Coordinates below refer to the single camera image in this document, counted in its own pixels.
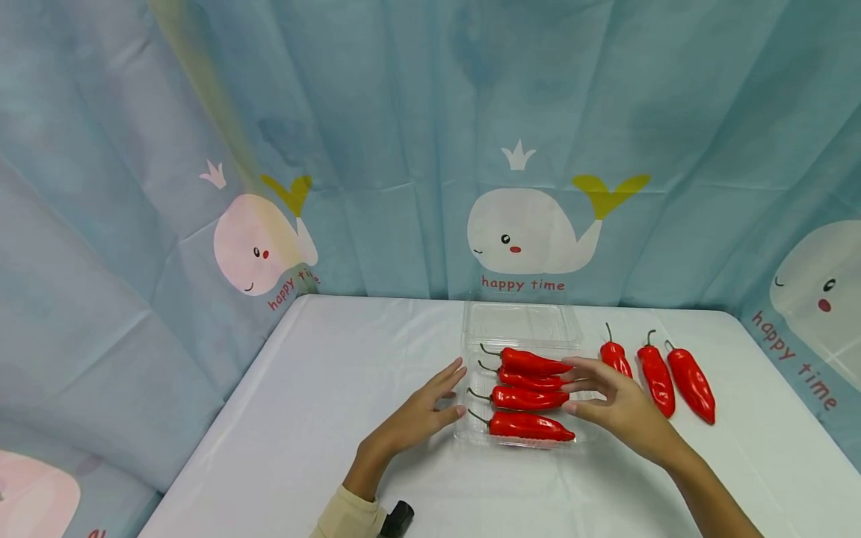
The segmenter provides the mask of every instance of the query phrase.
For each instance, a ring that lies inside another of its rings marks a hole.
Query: yellow whale tail
[[[572,182],[574,187],[589,196],[595,220],[604,220],[614,209],[621,206],[628,198],[640,192],[652,179],[649,175],[634,176],[626,179],[616,190],[610,192],[598,176],[577,176]]]
[[[272,176],[264,174],[260,176],[260,179],[263,180],[263,183],[267,187],[275,191],[275,194],[284,201],[284,204],[289,207],[294,215],[297,217],[302,215],[302,206],[305,205],[305,199],[308,197],[308,193],[311,192],[310,176],[300,176],[294,179],[293,184],[290,185],[290,190],[285,189]]]

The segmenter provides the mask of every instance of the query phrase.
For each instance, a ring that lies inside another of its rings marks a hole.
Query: pepper stem
[[[495,355],[495,356],[499,356],[499,357],[501,357],[501,356],[502,356],[502,354],[501,354],[501,353],[491,353],[491,352],[490,352],[490,351],[488,351],[487,349],[484,349],[484,344],[483,344],[483,343],[479,343],[479,346],[481,346],[481,350],[482,350],[482,351],[484,351],[485,353],[487,353],[488,355]]]
[[[485,366],[484,364],[481,364],[481,361],[479,361],[479,366],[481,366],[481,367],[482,367],[482,368],[484,368],[485,370],[488,370],[488,371],[490,371],[490,372],[494,372],[495,374],[498,374],[498,373],[499,373],[499,370],[494,370],[493,368],[488,368],[488,367],[487,367],[487,366]]]
[[[479,419],[481,422],[483,422],[484,424],[487,424],[487,427],[488,427],[488,428],[490,428],[490,421],[489,421],[489,420],[485,420],[484,418],[479,417],[478,415],[476,415],[475,413],[473,413],[473,410],[471,410],[471,409],[467,409],[467,412],[468,412],[470,415],[472,415],[473,417],[478,418],[478,419]]]
[[[472,388],[472,387],[470,387],[470,388],[468,388],[468,389],[467,389],[467,393],[472,394],[473,396],[475,396],[475,398],[486,399],[488,402],[493,402],[493,400],[492,400],[489,396],[482,396],[482,395],[480,395],[480,394],[476,394],[476,393],[474,393],[474,392],[473,392],[473,388]]]

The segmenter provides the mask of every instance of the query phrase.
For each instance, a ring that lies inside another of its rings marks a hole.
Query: black object
[[[382,538],[402,538],[406,534],[406,530],[410,528],[412,517],[416,512],[412,507],[404,501],[398,501],[398,504],[392,510],[392,513],[386,516],[386,521],[382,524],[380,536]]]

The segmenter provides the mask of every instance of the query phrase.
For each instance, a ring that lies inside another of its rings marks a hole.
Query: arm
[[[462,405],[437,411],[440,398],[451,398],[467,370],[458,358],[419,388],[359,444],[343,484],[320,517],[311,538],[375,538],[386,520],[376,492],[388,464],[401,452],[427,441],[466,414]]]
[[[693,448],[665,466],[682,493],[703,538],[762,538],[711,467]]]
[[[762,538],[709,465],[664,418],[629,377],[601,361],[572,357],[562,390],[597,391],[606,397],[570,401],[562,407],[601,426],[637,454],[663,467],[682,493],[703,538]]]

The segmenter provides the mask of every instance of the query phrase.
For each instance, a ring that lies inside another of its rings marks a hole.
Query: white tablecloth
[[[765,536],[860,535],[861,478],[735,319],[575,312],[584,355],[597,353],[604,321],[632,368],[652,328],[694,354],[715,393],[717,425],[681,399],[672,422]],[[462,316],[459,301],[298,299],[141,537],[307,536],[356,445],[459,354]],[[381,502],[415,509],[410,538],[698,535],[660,469],[611,437],[581,447],[485,448],[446,430],[394,462]]]

